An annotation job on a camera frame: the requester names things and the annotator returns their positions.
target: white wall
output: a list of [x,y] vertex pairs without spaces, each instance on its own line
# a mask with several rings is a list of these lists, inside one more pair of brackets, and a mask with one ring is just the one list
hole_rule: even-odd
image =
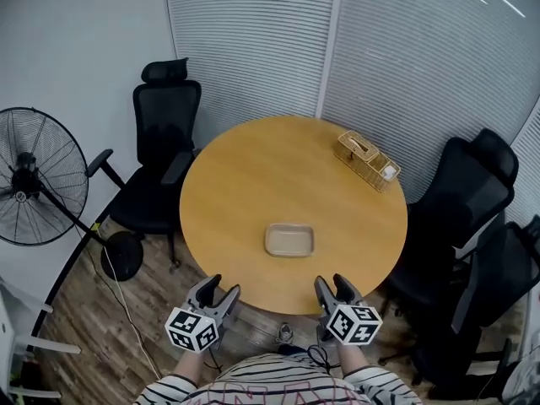
[[[0,109],[55,117],[87,162],[113,148],[124,179],[138,167],[132,91],[145,64],[173,58],[165,0],[0,0]],[[93,177],[82,220],[91,224],[115,193],[103,173]],[[45,246],[0,241],[0,274],[44,300],[78,240],[72,229]]]

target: floor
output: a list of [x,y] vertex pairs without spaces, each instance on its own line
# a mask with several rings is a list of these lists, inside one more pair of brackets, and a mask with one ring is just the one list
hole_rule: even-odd
[[[120,229],[114,222],[106,221],[101,233],[111,235]],[[143,248],[141,270],[121,287],[146,348],[160,372],[167,374],[174,368],[181,351],[170,344],[164,323],[172,308],[183,303],[187,290],[205,276],[180,235],[176,237],[176,256],[182,260],[182,265],[172,274],[165,237],[150,236],[143,241]],[[90,242],[88,249],[102,274],[100,246]],[[107,283],[116,290],[113,281],[107,279]],[[376,290],[366,299],[378,308],[383,294]],[[37,354],[47,384],[61,392],[62,403],[129,404],[155,379],[123,309],[96,275],[87,251],[83,251],[73,266],[52,305],[54,312],[46,318],[40,336],[74,343],[82,349],[80,355]],[[523,302],[519,302],[496,326],[484,331],[481,349],[496,350],[506,337],[519,343],[523,313]],[[275,334],[284,321],[294,329],[295,344],[307,347],[316,342],[316,316],[285,316],[240,303],[232,321],[232,327],[215,353],[224,369],[246,357],[275,350]],[[364,348],[364,353],[371,363],[376,363],[380,356],[393,354],[413,340],[407,323],[402,316],[395,317],[391,308],[380,332],[374,342]],[[389,363],[387,369],[396,372],[407,383],[414,374],[408,358]],[[211,381],[216,375],[215,370],[205,368],[202,378]],[[429,388],[430,384],[423,381],[414,390],[425,397]],[[495,402],[491,399],[480,401],[484,404]]]

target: fan base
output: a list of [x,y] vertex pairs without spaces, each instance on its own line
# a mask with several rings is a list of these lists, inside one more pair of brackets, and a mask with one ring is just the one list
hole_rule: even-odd
[[[120,231],[107,240],[107,253],[115,269],[116,279],[122,282],[135,276],[143,264],[143,245],[141,240],[128,231]],[[114,280],[111,264],[105,248],[101,250],[101,266],[105,274]]]

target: tissue box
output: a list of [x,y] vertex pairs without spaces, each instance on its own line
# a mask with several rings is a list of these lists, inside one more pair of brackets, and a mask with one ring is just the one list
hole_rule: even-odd
[[378,192],[384,192],[401,172],[394,161],[355,131],[337,139],[334,154]]

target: sneaker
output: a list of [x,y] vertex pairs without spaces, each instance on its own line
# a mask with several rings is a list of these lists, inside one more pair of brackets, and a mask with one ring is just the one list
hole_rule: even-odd
[[284,322],[279,328],[278,337],[276,337],[276,342],[281,343],[282,345],[283,344],[290,345],[293,342],[293,337],[294,337],[293,329],[287,322]]

